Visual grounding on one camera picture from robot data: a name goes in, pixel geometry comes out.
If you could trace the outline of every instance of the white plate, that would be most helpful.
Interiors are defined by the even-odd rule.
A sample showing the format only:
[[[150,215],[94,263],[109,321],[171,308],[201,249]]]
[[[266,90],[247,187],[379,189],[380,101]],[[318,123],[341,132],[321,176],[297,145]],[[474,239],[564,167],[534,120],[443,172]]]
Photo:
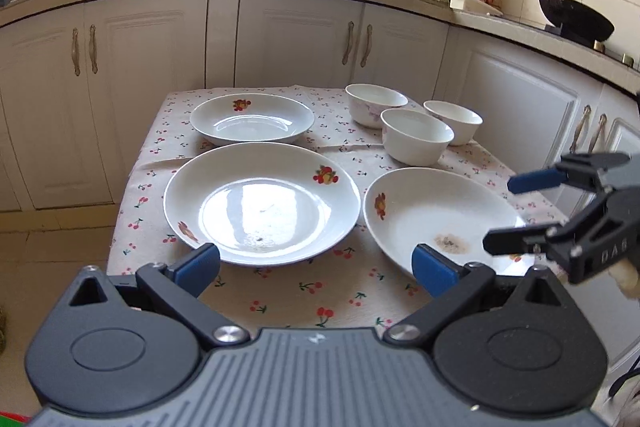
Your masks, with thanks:
[[[222,261],[276,266],[333,247],[353,228],[360,193],[324,156],[280,143],[241,143],[183,165],[164,191],[164,215],[192,248]]]
[[[191,125],[213,145],[274,141],[292,143],[314,124],[303,103],[284,96],[250,92],[226,94],[201,103]]]
[[[367,189],[364,218],[379,247],[409,273],[418,243],[460,265],[479,261],[498,275],[524,275],[534,264],[533,255],[492,257],[484,251],[489,229],[524,221],[500,196],[452,172],[406,168],[384,174]]]

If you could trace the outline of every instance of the floor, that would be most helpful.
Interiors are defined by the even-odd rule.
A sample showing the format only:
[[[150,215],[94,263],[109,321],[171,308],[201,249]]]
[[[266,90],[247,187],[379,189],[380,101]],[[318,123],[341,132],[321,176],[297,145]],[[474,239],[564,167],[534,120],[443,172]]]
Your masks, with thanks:
[[[0,355],[0,411],[40,408],[24,374],[24,354],[44,317],[78,270],[106,267],[113,228],[0,233],[0,307],[7,317]]]

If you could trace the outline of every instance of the tablecloth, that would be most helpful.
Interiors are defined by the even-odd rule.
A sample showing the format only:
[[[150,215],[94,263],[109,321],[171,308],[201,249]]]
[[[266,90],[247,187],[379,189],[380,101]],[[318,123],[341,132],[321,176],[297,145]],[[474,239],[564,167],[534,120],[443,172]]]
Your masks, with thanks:
[[[162,196],[169,179],[191,158],[212,149],[190,124],[193,109],[228,93],[267,92],[310,107],[313,127],[297,145],[340,164],[361,193],[387,171],[402,168],[382,147],[381,132],[351,121],[341,89],[301,86],[270,89],[202,89],[170,93],[130,174],[120,207],[108,273],[130,274],[149,262],[171,264],[189,248],[164,218]],[[414,102],[416,110],[423,110]],[[529,223],[564,216],[539,193],[514,196],[506,182],[512,171],[476,142],[449,147],[437,168],[471,178],[500,194]],[[213,309],[251,332],[259,327],[375,327],[378,332],[430,300],[424,289],[392,263],[374,242],[362,214],[351,233],[330,251],[282,267],[223,264],[200,296]]]

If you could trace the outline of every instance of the blue gripper pad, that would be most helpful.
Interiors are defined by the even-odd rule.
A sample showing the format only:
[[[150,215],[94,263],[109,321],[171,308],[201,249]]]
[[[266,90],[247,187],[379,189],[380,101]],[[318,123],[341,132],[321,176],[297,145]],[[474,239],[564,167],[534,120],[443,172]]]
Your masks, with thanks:
[[[507,182],[511,194],[524,194],[534,190],[559,187],[567,180],[566,172],[558,169],[542,169],[512,176]]]
[[[466,269],[429,245],[418,245],[411,256],[411,270],[420,285],[432,297],[439,297],[455,286]]]
[[[167,268],[166,276],[197,298],[213,282],[219,272],[218,247],[212,243],[206,243]]]

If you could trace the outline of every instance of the kitchen utensil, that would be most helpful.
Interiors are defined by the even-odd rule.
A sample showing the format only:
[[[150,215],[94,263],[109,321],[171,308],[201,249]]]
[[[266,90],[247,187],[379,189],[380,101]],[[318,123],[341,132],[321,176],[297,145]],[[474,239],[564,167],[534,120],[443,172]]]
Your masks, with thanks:
[[[455,136],[444,122],[409,109],[384,110],[380,119],[386,152],[414,167],[436,164]]]
[[[364,219],[379,247],[409,275],[420,243],[460,265],[485,263],[498,275],[524,275],[535,259],[484,251],[488,230],[522,227],[524,221],[500,196],[453,172],[407,168],[384,174],[367,189]]]
[[[409,100],[388,87],[374,84],[351,84],[344,89],[349,99],[351,118],[364,127],[382,129],[380,114],[385,109],[404,107]]]
[[[434,116],[452,128],[455,135],[451,145],[465,145],[469,143],[482,124],[482,118],[472,110],[449,102],[428,100],[424,102],[427,114]]]
[[[214,145],[249,141],[292,143],[314,124],[296,100],[266,93],[226,94],[201,103],[191,125]]]
[[[192,248],[222,261],[276,266],[309,259],[344,238],[360,192],[324,156],[282,143],[239,143],[183,165],[164,191],[164,215]]]
[[[589,42],[606,41],[614,25],[601,13],[574,0],[539,0],[545,17],[554,26],[565,27]]]

